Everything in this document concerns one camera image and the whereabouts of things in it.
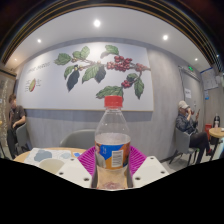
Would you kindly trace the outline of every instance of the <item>painted plant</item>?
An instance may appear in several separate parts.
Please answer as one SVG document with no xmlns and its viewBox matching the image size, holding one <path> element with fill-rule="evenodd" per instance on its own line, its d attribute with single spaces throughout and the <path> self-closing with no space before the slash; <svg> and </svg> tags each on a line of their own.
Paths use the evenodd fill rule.
<svg viewBox="0 0 224 224">
<path fill-rule="evenodd" d="M 150 68 L 140 63 L 133 63 L 132 58 L 124 58 L 119 55 L 118 48 L 115 46 L 106 45 L 105 48 L 106 51 L 101 54 L 101 59 L 110 54 L 115 55 L 114 61 L 107 62 L 107 64 L 102 64 L 100 60 L 97 62 L 88 60 L 87 57 L 90 54 L 90 49 L 87 46 L 83 47 L 81 51 L 75 51 L 73 57 L 65 53 L 60 53 L 58 55 L 58 58 L 54 61 L 57 65 L 65 65 L 69 62 L 75 63 L 75 65 L 67 67 L 64 72 L 65 80 L 67 79 L 68 91 L 73 89 L 78 83 L 80 72 L 84 70 L 85 73 L 82 76 L 82 84 L 90 79 L 95 79 L 97 83 L 100 83 L 106 77 L 106 70 L 115 70 L 116 72 L 133 70 L 134 72 L 128 74 L 120 86 L 106 86 L 96 94 L 96 97 L 98 99 L 102 99 L 108 95 L 123 97 L 124 89 L 133 88 L 132 86 L 134 86 L 135 95 L 140 99 L 144 91 L 144 83 L 142 82 L 141 76 L 144 71 L 150 71 Z"/>
</svg>

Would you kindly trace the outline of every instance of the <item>painted leaf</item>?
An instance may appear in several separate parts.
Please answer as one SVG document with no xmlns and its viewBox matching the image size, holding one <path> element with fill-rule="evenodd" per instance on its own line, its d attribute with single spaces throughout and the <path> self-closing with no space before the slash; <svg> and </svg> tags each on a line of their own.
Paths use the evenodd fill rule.
<svg viewBox="0 0 224 224">
<path fill-rule="evenodd" d="M 110 53 L 108 53 L 107 51 L 104 51 L 101 55 L 100 58 L 103 59 L 104 57 L 108 56 Z"/>
<path fill-rule="evenodd" d="M 54 60 L 54 63 L 57 64 L 57 65 L 60 65 L 60 61 L 58 59 Z"/>
<path fill-rule="evenodd" d="M 36 79 L 33 79 L 33 81 L 30 83 L 30 86 L 29 86 L 30 92 L 32 92 L 34 90 L 35 85 L 36 85 Z"/>
<path fill-rule="evenodd" d="M 135 95 L 138 97 L 138 99 L 140 99 L 142 93 L 144 90 L 144 83 L 142 82 L 142 80 L 139 78 L 136 82 L 135 82 Z"/>
<path fill-rule="evenodd" d="M 99 66 L 98 65 L 93 65 L 92 67 L 88 68 L 82 77 L 82 83 L 95 78 L 97 72 L 99 71 Z"/>
<path fill-rule="evenodd" d="M 73 52 L 73 57 L 74 58 L 81 58 L 81 52 L 80 51 L 75 51 L 75 52 Z"/>
<path fill-rule="evenodd" d="M 75 86 L 75 84 L 78 82 L 78 79 L 79 79 L 79 70 L 75 70 L 68 78 L 67 81 L 68 91 L 70 91 Z"/>
<path fill-rule="evenodd" d="M 96 81 L 100 83 L 105 78 L 105 75 L 106 75 L 106 71 L 104 66 L 102 65 L 99 67 L 99 71 L 96 73 L 96 76 L 95 76 Z"/>
<path fill-rule="evenodd" d="M 111 96 L 111 95 L 123 97 L 123 88 L 119 86 L 107 86 L 104 89 L 100 90 L 96 94 L 96 97 L 101 99 L 105 96 Z"/>
<path fill-rule="evenodd" d="M 54 62 L 57 65 L 65 65 L 69 61 L 71 61 L 71 57 L 68 54 L 60 53 Z"/>
<path fill-rule="evenodd" d="M 107 49 L 108 53 L 119 55 L 119 51 L 117 47 L 112 45 L 106 45 L 105 48 Z"/>
<path fill-rule="evenodd" d="M 81 50 L 81 58 L 86 59 L 88 57 L 90 53 L 90 50 L 87 46 L 85 46 L 82 50 Z"/>
<path fill-rule="evenodd" d="M 136 78 L 138 78 L 138 76 L 135 73 L 131 73 L 127 76 L 129 82 L 133 82 Z"/>
<path fill-rule="evenodd" d="M 69 66 L 65 69 L 65 73 L 64 73 L 64 77 L 65 79 L 67 78 L 67 76 L 72 72 L 72 70 L 74 69 L 74 65 Z"/>
</svg>

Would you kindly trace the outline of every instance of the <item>bottle label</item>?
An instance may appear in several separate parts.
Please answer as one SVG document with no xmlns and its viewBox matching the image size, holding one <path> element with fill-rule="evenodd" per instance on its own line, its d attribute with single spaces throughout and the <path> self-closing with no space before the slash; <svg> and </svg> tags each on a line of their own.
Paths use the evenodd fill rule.
<svg viewBox="0 0 224 224">
<path fill-rule="evenodd" d="M 116 170 L 128 164 L 130 142 L 121 145 L 103 145 L 95 142 L 97 165 Z"/>
</svg>

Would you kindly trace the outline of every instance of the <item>red bottle cap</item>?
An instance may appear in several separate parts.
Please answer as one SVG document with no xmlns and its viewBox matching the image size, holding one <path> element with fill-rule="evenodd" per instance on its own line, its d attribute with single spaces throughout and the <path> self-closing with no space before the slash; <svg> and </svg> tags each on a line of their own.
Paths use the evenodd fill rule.
<svg viewBox="0 0 224 224">
<path fill-rule="evenodd" d="M 105 107 L 122 107 L 123 98 L 121 96 L 105 96 Z"/>
</svg>

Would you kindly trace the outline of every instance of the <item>seated person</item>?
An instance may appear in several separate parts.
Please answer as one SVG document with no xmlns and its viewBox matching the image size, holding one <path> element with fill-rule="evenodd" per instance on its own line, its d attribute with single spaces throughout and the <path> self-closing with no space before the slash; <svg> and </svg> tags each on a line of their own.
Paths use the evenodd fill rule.
<svg viewBox="0 0 224 224">
<path fill-rule="evenodd" d="M 202 156 L 206 149 L 206 156 L 211 156 L 213 151 L 210 149 L 208 136 L 206 132 L 198 133 L 196 126 L 198 124 L 198 116 L 197 113 L 195 121 L 191 118 L 191 108 L 186 104 L 185 101 L 179 102 L 179 113 L 176 119 L 176 127 L 182 131 L 186 132 L 190 135 L 190 148 L 199 148 L 199 154 L 196 161 L 196 164 L 201 162 Z"/>
<path fill-rule="evenodd" d="M 22 106 L 16 105 L 16 95 L 9 96 L 11 110 L 9 112 L 9 127 L 7 131 L 7 144 L 12 159 L 15 159 L 15 144 L 18 142 L 16 137 L 16 129 L 26 122 L 25 111 Z"/>
</svg>

